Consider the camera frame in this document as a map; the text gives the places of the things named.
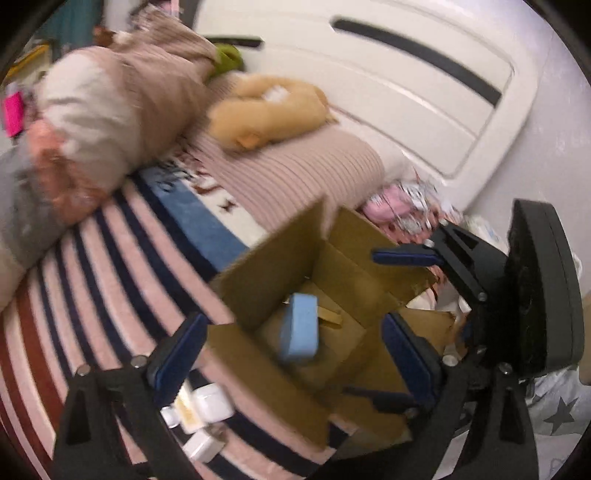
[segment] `white wall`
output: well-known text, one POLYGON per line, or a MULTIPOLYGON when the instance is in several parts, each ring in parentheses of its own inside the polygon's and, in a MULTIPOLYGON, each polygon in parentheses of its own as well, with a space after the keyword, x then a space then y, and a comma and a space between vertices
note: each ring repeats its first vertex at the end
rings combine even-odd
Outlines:
POLYGON ((127 30, 127 16, 141 0, 105 0, 105 26, 114 31, 127 30))
POLYGON ((521 135, 472 205, 504 234, 513 198, 552 203, 591 289, 591 87, 552 28, 522 0, 437 0, 498 24, 529 49, 540 88, 521 135))

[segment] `black headboard stripe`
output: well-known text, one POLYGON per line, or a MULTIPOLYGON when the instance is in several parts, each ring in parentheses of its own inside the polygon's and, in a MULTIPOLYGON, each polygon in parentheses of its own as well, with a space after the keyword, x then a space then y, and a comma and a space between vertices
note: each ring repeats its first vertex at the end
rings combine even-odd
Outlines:
POLYGON ((451 75, 459 82, 462 82, 495 107, 501 100, 502 93, 486 80, 426 45, 388 30, 354 20, 347 20, 346 18, 337 18, 331 22, 331 25, 335 30, 342 30, 371 38, 372 40, 379 41, 424 60, 448 75, 451 75))
POLYGON ((236 47, 247 47, 247 48, 256 48, 260 50, 263 48, 265 42, 263 42, 259 37, 210 37, 208 36, 207 39, 211 43, 228 43, 230 45, 235 45, 236 47))

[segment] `blue sponge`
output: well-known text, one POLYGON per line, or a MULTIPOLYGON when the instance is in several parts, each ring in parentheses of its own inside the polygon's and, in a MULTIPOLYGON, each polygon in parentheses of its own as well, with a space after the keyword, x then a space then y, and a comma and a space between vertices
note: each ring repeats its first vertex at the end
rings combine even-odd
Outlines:
POLYGON ((318 351, 318 299, 295 293, 290 298, 280 336, 280 356, 285 362, 311 360, 318 351))

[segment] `white headboard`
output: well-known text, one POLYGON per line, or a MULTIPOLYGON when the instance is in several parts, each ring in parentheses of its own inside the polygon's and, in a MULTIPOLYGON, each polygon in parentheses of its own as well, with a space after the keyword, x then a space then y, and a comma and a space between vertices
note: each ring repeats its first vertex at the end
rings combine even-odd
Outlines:
POLYGON ((428 0, 203 0, 194 28, 259 37, 241 47, 248 71, 318 85, 459 209, 502 162, 537 91, 515 37, 428 0))

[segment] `box flap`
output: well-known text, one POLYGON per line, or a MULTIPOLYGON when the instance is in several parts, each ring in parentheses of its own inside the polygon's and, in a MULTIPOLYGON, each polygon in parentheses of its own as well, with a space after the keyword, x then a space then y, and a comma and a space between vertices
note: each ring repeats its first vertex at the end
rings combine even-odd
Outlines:
POLYGON ((212 289, 242 328, 266 321, 287 293, 312 275, 322 237, 324 202, 303 211, 212 281, 212 289))
MULTIPOLYGON (((450 313, 411 309, 402 309, 400 313, 413 332, 425 337, 439 353, 443 353, 453 326, 453 316, 450 313)), ((374 341, 369 347, 372 349, 371 359, 365 361, 363 369, 348 384, 369 390, 408 392, 398 368, 381 340, 374 341)), ((326 400, 335 402, 335 410, 343 417, 389 442, 396 442, 406 431, 406 423, 401 416, 377 412, 366 398, 339 395, 327 397, 326 400)))
POLYGON ((238 325, 209 326, 207 346, 271 414, 319 450, 326 448, 328 410, 298 388, 238 325))
POLYGON ((403 305, 435 282, 435 277, 426 268, 387 267, 373 263, 371 251, 374 248, 392 248, 394 243, 368 220, 347 208, 339 210, 329 242, 377 279, 384 290, 389 291, 403 305))

